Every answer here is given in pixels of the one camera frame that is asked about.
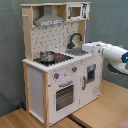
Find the knob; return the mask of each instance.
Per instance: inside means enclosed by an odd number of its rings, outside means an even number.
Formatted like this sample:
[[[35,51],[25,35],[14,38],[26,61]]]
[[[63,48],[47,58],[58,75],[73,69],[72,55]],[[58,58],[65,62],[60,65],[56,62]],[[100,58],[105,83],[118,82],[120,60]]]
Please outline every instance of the knob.
[[[76,70],[77,70],[77,67],[73,67],[73,68],[72,68],[72,71],[73,71],[73,72],[76,72]]]
[[[59,74],[58,74],[58,73],[55,73],[55,74],[54,74],[54,78],[55,78],[55,79],[58,79],[58,78],[59,78]]]

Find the table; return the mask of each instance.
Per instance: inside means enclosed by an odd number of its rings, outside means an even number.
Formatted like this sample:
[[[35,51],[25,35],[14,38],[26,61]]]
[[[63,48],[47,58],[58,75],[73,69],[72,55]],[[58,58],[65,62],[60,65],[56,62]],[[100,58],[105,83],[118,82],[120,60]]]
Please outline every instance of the table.
[[[128,89],[102,80],[101,97],[71,114],[87,128],[115,128],[128,118]]]
[[[23,109],[16,110],[0,118],[0,128],[44,128],[36,118]],[[64,118],[50,128],[81,128],[69,118]]]

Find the sink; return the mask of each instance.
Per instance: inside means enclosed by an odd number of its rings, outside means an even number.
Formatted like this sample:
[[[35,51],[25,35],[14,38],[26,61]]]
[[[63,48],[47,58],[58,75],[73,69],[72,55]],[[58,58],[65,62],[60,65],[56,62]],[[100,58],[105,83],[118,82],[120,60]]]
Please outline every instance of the sink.
[[[77,47],[77,48],[73,48],[73,49],[68,49],[65,51],[65,53],[74,55],[74,56],[82,56],[87,54],[87,52],[82,50],[82,47]]]

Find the stovetop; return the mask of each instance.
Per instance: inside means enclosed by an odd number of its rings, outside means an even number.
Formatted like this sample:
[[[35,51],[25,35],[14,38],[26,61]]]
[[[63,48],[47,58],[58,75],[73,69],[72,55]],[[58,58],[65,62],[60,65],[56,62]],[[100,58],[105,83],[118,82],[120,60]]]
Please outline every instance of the stovetop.
[[[52,65],[55,65],[55,64],[58,64],[58,63],[63,63],[65,61],[73,59],[73,57],[70,57],[70,56],[67,56],[67,55],[63,55],[63,54],[60,54],[60,55],[62,56],[61,61],[43,62],[43,61],[41,61],[40,58],[33,59],[33,61],[48,67],[48,66],[52,66]]]

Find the faucet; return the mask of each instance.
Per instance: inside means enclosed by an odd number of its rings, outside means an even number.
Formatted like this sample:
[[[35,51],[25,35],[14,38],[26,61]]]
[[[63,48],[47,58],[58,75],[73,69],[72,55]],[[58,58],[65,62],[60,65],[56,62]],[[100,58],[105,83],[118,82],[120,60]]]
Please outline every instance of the faucet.
[[[82,41],[82,35],[80,34],[80,33],[74,33],[72,36],[71,36],[71,38],[70,38],[70,43],[68,44],[68,49],[72,49],[73,47],[75,47],[75,44],[73,44],[73,42],[72,42],[72,39],[73,39],[73,37],[75,36],[75,35],[78,35],[78,36],[80,36],[80,41]]]

